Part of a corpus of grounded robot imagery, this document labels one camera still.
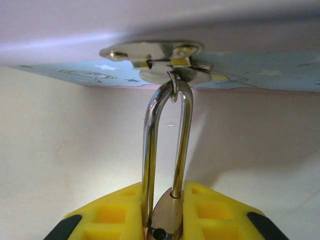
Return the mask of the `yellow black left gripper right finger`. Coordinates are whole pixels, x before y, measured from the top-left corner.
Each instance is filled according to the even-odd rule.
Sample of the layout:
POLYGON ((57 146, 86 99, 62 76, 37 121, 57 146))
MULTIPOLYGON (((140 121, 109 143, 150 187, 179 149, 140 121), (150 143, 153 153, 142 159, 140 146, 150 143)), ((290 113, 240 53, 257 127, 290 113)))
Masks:
POLYGON ((198 182, 186 181, 183 200, 185 240, 284 240, 265 214, 198 182))

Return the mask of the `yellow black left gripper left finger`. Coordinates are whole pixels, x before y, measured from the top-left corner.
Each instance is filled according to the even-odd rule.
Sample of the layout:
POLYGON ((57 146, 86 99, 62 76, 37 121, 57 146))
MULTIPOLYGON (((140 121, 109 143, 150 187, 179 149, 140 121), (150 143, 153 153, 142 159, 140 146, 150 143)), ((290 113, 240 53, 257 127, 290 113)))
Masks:
POLYGON ((46 240, 144 240, 140 182, 100 197, 63 217, 46 240))

